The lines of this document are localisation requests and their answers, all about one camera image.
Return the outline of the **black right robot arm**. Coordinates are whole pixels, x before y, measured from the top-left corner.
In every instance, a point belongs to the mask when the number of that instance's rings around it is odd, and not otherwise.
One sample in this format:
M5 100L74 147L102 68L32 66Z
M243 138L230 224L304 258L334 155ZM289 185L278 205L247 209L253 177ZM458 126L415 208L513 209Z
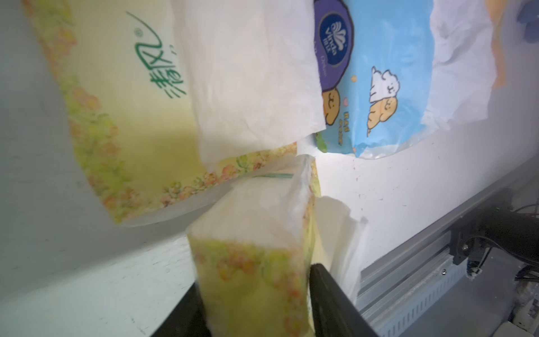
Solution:
M365 226L341 216L338 237L320 244L333 257L312 265L316 336L401 336L453 285L475 277L491 251L525 264L516 280L536 282L538 219L511 207L512 191L473 198L360 271L352 239Z

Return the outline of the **orange tissue pack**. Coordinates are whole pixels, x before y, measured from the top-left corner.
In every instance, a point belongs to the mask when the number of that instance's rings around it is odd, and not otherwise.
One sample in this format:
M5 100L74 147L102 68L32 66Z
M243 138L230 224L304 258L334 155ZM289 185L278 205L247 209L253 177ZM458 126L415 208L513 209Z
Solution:
M501 44L501 28L504 12L507 7L507 0L486 0L488 14L494 26L494 33L491 41L491 49L495 58L496 79L492 87L493 90L503 87L506 83L505 58Z

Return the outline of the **pale yellow tissue pack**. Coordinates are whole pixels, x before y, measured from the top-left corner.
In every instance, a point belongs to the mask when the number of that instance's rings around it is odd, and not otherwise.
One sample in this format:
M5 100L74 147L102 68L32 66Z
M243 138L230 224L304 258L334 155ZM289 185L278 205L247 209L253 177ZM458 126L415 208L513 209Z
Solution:
M65 100L75 157L112 219L144 226L202 208L324 127L311 99L275 144L201 163L169 1L24 1Z

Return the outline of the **blue tissue pack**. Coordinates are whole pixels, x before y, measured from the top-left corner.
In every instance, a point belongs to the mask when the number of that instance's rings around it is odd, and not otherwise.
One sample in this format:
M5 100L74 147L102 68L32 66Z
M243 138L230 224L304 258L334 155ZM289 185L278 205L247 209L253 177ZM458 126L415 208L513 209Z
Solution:
M316 1L322 152L390 156L488 117L497 77L485 1Z

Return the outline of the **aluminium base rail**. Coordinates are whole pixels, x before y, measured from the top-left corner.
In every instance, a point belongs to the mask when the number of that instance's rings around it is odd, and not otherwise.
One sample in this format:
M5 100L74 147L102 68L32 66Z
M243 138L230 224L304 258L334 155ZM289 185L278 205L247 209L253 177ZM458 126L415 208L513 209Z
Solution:
M538 158L366 268L357 309L379 336L536 336Z

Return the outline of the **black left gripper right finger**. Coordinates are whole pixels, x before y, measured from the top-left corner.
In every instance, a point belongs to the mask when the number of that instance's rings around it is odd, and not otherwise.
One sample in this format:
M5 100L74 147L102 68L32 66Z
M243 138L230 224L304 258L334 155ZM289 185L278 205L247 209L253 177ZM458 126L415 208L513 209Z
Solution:
M309 285L316 337L378 336L322 264L311 266Z

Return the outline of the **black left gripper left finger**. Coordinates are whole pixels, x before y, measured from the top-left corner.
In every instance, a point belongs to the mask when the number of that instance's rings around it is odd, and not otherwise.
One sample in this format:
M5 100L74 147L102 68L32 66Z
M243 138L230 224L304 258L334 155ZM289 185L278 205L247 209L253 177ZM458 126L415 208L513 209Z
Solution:
M210 337L202 299L193 283L152 337Z

